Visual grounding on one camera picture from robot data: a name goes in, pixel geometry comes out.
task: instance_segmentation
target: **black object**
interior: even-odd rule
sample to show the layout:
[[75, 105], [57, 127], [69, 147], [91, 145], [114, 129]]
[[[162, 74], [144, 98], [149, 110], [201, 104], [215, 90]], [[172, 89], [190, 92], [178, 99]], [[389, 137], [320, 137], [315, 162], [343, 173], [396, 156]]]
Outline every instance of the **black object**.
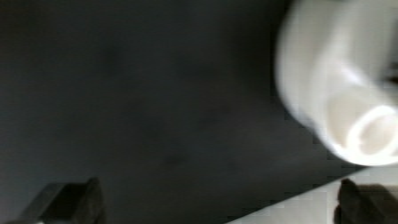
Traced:
[[105, 224], [100, 180], [87, 183], [50, 184], [9, 224]]
[[0, 223], [60, 177], [107, 222], [222, 224], [359, 170], [277, 98], [291, 2], [0, 1]]
[[398, 200], [380, 184], [357, 186], [354, 181], [345, 179], [338, 200], [336, 224], [398, 223]]

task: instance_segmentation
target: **dark background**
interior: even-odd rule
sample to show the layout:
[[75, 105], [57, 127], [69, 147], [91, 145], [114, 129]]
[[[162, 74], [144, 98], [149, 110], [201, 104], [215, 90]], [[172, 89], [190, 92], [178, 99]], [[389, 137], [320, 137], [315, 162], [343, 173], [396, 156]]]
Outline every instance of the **dark background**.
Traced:
[[359, 169], [277, 98], [288, 6], [0, 0], [0, 222], [98, 176], [108, 223], [224, 223]]

